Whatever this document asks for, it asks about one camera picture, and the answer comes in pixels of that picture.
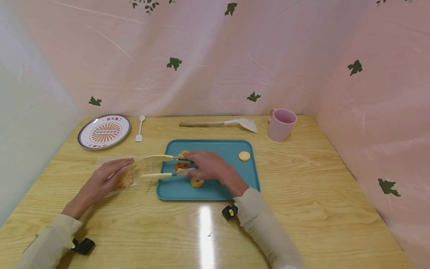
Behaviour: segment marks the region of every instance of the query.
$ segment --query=person's left hand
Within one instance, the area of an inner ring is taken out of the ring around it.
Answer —
[[[117,181],[127,166],[134,163],[133,158],[119,159],[102,164],[92,173],[78,194],[64,208],[62,214],[79,219],[94,203],[100,201],[117,187]]]

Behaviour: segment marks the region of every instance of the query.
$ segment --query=beige sleeve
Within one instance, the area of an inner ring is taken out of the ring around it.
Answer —
[[[304,269],[298,249],[257,190],[249,188],[234,200],[240,225],[252,236],[273,269]]]
[[[58,215],[25,249],[14,269],[55,269],[67,251],[73,248],[72,238],[82,222]]]

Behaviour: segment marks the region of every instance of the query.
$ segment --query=plate rim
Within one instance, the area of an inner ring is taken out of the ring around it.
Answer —
[[[81,142],[81,140],[80,140],[80,135],[81,135],[81,133],[83,132],[83,130],[90,124],[90,123],[92,123],[94,120],[96,120],[96,119],[100,119],[100,118],[102,118],[102,117],[107,117],[107,116],[121,116],[121,117],[123,117],[123,118],[125,118],[127,121],[128,121],[128,123],[129,123],[129,129],[127,130],[127,132],[126,132],[126,134],[124,135],[124,137],[123,138],[121,138],[120,140],[118,140],[118,141],[116,141],[114,144],[112,144],[112,145],[109,145],[109,146],[107,146],[107,147],[104,147],[104,148],[109,148],[109,147],[111,147],[111,146],[113,146],[113,145],[115,145],[115,144],[117,144],[117,143],[119,143],[119,142],[121,142],[128,134],[129,134],[129,132],[130,132],[130,130],[131,130],[131,128],[132,128],[132,124],[130,123],[130,120],[126,117],[126,116],[124,116],[124,115],[120,115],[120,114],[107,114],[107,115],[103,115],[103,116],[100,116],[100,117],[96,117],[96,118],[94,118],[94,119],[92,119],[92,120],[90,120],[87,124],[85,124],[84,125],[84,127],[82,127],[81,128],[81,130],[79,131],[79,133],[78,133],[78,137],[77,137],[77,140],[78,140],[78,143],[79,143],[79,145],[81,146],[81,147],[83,147],[83,148],[86,148],[86,149],[90,149],[90,150],[98,150],[98,149],[104,149],[104,148],[88,148],[88,147],[86,147],[85,145],[83,145],[82,144],[82,142]]]

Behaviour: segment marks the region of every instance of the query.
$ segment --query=white spoon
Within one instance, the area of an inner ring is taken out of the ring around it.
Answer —
[[[141,133],[142,133],[142,122],[145,119],[146,119],[146,117],[144,115],[139,116],[140,126],[139,126],[139,134],[136,135],[136,142],[142,142],[142,140],[143,140],[143,136],[141,135]]]

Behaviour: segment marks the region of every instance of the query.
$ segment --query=sunburst pattern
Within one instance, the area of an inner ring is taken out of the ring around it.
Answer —
[[[104,123],[96,127],[90,135],[93,143],[106,143],[113,140],[121,133],[121,125],[118,123]]]

